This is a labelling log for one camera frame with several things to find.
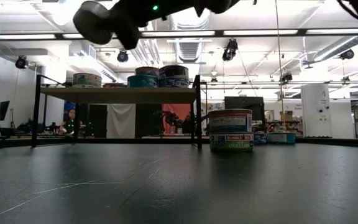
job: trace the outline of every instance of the ceiling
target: ceiling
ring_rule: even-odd
[[[76,4],[69,11],[58,3],[42,3],[42,1],[15,1],[15,4],[0,4],[0,33],[21,34],[21,33],[56,33],[76,32],[70,16],[75,12],[82,0],[75,1]],[[107,8],[112,7],[116,1],[101,2]],[[358,28],[358,21],[344,11],[336,0],[278,0],[278,26],[280,29],[301,29],[301,28]],[[228,30],[228,29],[276,29],[276,8],[274,0],[258,1],[256,6],[252,1],[240,1],[230,10],[222,14],[211,14],[207,29]],[[60,26],[58,15],[61,12],[68,17],[68,23]],[[153,30],[172,29],[169,20],[158,19],[151,21]],[[237,38],[239,50],[237,55],[230,62],[223,62],[222,53],[228,38],[211,38],[203,44],[201,55],[196,64],[186,64],[191,72],[201,74],[202,79],[209,81],[212,71],[217,72],[219,82],[245,82],[251,79],[253,82],[278,81],[280,72],[277,72],[282,65],[298,59],[304,60],[303,53],[311,54],[318,52],[341,36],[322,37],[241,37]],[[60,41],[26,41],[26,42],[5,42],[3,45],[11,48],[45,48],[51,52],[59,49],[60,45],[84,44],[86,41],[73,40],[69,42]],[[167,43],[167,39],[157,39],[156,44],[162,63],[164,65],[181,63],[178,59],[175,44]],[[107,45],[93,45],[97,51],[97,59],[111,69],[115,74],[125,80],[132,75],[135,68],[141,64],[128,52],[129,60],[119,63],[116,59],[122,45],[118,40],[112,40]],[[145,48],[149,60],[152,60],[150,51]],[[343,74],[353,75],[351,80],[358,80],[358,45],[353,47],[355,57],[351,60],[342,61],[331,58],[327,61],[313,65],[311,71],[304,70],[299,63],[288,68],[292,71],[294,80],[336,80],[339,81]],[[358,91],[358,86],[348,88],[346,91]]]

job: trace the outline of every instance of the white curtain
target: white curtain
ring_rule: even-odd
[[[135,138],[136,105],[107,106],[107,138]]]

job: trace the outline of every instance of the black monitor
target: black monitor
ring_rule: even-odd
[[[265,123],[265,104],[263,97],[226,96],[224,109],[252,110],[252,120]]]
[[[0,121],[5,120],[8,107],[9,107],[9,101],[0,102],[0,108],[1,108]]]

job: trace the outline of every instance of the person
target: person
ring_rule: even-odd
[[[68,120],[60,124],[60,134],[71,134],[74,131],[75,109],[68,110],[67,114]]]

